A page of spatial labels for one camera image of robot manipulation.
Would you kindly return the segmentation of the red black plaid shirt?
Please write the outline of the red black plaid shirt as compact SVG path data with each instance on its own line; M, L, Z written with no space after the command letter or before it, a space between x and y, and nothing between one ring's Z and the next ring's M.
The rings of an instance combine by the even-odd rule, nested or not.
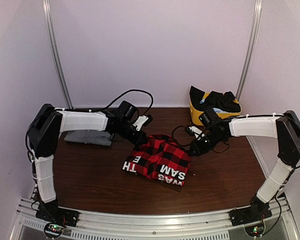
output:
M148 142L135 146L122 170L170 185L184 186L191 157L170 135L152 134Z

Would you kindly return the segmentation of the yellow plastic bin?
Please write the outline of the yellow plastic bin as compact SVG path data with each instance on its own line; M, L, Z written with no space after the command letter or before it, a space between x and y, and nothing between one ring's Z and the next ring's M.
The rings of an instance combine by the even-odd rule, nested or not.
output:
M209 96L209 92L199 93L199 94L189 94L189 111L190 111L190 117L191 121L194 125L197 126L203 126L202 122L200 121L199 117L204 113L204 111L201 111L198 109L197 106L195 106L196 103L200 103L201 100L205 100L206 97ZM226 119L229 117L237 117L240 116L242 113L242 107L240 108L240 111L238 112L226 112L226 111L218 111L216 114L221 119Z

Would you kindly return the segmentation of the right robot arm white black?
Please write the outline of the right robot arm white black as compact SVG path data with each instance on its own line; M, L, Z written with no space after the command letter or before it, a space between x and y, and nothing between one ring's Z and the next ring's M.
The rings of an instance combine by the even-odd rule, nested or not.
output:
M213 109L199 116L205 131L189 127L195 138L189 145L190 156L200 156L213 150L220 142L232 137L267 137L278 142L277 161L246 210L249 220L258 220L270 200L288 182L293 172L300 168L300 121L293 110L282 114L233 116L222 119Z

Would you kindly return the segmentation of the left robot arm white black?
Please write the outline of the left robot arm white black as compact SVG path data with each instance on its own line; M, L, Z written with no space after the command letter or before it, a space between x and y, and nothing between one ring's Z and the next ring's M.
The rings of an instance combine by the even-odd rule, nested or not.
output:
M32 165L32 177L37 185L40 208L51 222L62 218L54 187L53 160L59 138L64 132L97 131L119 135L135 146L146 144L147 135L142 127L153 117L147 113L132 120L138 108L123 101L118 108L64 109L44 104L25 136L27 154Z

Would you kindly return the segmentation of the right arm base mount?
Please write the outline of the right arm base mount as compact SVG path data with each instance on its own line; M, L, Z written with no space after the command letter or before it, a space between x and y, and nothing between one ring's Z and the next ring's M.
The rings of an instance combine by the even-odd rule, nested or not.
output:
M228 214L232 226L243 225L245 233L251 238L261 237L266 230L265 219L272 217L271 210L260 213L252 206L234 208Z

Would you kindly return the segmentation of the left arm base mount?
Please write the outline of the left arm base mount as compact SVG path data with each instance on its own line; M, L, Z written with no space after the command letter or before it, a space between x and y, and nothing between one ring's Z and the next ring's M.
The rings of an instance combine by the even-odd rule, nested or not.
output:
M79 219L79 212L59 208L57 214L48 214L43 209L36 211L35 217L46 221L44 224L43 233L50 239L58 238L65 233L67 227L76 227Z

